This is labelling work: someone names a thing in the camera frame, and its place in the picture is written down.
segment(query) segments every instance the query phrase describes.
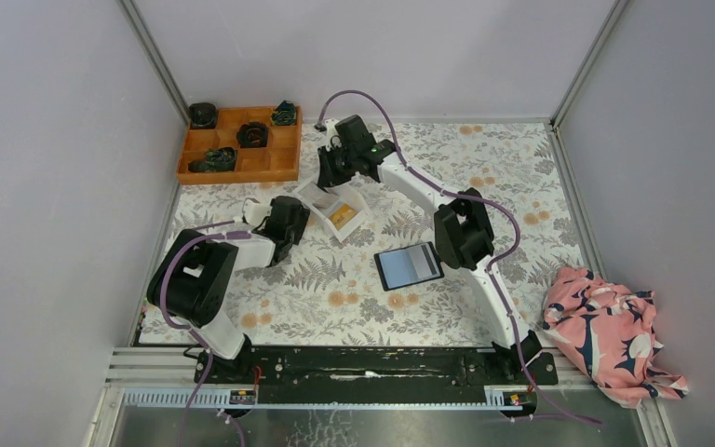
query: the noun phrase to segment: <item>floral tablecloth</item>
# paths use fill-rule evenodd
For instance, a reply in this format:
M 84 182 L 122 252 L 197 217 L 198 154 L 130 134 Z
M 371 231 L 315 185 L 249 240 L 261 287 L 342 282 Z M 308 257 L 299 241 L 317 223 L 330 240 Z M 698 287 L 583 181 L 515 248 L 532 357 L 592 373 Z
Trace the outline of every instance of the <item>floral tablecloth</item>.
M 369 124 L 380 138 L 386 126 Z M 399 124 L 407 158 L 454 188 L 473 186 L 519 220 L 519 249 L 500 263 L 512 299 L 532 324 L 557 269 L 581 265 L 576 228 L 542 124 Z M 317 172 L 322 134 L 304 126 L 300 180 Z M 309 221 L 303 240 L 280 265 L 236 273 L 226 293 L 232 321 L 254 344 L 487 345 L 487 330 L 470 289 L 458 273 L 396 291 L 383 291 L 374 253 L 434 240 L 430 222 L 402 194 L 371 179 L 355 179 L 373 216 L 339 244 Z M 178 232 L 239 214 L 243 197 L 269 201 L 298 185 L 242 183 L 183 186 L 167 249 Z M 495 248 L 513 237 L 505 218 L 490 210 Z M 237 225 L 231 229 L 243 229 Z M 141 344 L 189 344 L 186 332 L 147 304 Z

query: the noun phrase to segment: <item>tablet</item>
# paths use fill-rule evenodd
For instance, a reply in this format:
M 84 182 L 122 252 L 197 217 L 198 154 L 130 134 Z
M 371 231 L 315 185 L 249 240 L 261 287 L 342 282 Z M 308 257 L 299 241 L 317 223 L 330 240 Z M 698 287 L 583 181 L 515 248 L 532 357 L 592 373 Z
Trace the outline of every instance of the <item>tablet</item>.
M 386 291 L 445 276 L 431 242 L 377 253 L 374 261 Z

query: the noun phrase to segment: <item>white wall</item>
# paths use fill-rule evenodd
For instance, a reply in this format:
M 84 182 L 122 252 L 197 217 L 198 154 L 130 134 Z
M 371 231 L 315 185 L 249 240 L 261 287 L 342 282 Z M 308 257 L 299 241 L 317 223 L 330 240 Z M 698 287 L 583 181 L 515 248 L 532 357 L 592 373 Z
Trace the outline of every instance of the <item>white wall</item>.
M 395 117 L 486 118 L 551 116 L 613 0 L 136 3 L 189 102 L 289 99 L 314 118 L 358 88 Z
M 115 1 L 0 2 L 0 446 L 80 445 L 182 128 Z
M 715 446 L 715 2 L 634 2 L 563 139 L 610 280 L 659 292 L 679 445 Z

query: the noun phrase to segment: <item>wooden tray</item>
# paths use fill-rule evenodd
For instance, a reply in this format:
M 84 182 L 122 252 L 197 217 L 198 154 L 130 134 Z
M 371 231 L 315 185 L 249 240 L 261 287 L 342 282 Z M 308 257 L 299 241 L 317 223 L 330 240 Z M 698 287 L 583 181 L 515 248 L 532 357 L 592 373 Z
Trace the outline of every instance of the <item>wooden tray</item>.
M 190 129 L 185 136 L 177 179 L 181 184 L 287 182 L 297 180 L 300 167 L 300 140 L 303 137 L 303 111 L 297 106 L 297 123 L 274 126 L 270 115 L 275 107 L 218 109 L 215 129 Z M 236 140 L 240 126 L 251 121 L 264 123 L 270 130 L 267 147 L 241 148 Z M 203 160 L 211 149 L 231 146 L 236 150 L 235 170 L 229 172 L 191 172 L 187 165 Z

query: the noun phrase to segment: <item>yellow object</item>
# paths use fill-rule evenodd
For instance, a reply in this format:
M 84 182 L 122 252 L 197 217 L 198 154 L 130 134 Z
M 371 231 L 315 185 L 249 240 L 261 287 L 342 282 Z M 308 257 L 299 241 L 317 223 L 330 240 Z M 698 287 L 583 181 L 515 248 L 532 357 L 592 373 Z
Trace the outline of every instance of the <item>yellow object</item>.
M 335 226 L 337 230 L 340 230 L 347 222 L 351 221 L 356 214 L 358 214 L 358 212 L 355 211 L 355 209 L 349 205 L 343 205 L 331 214 L 329 219 L 333 222 L 333 226 Z

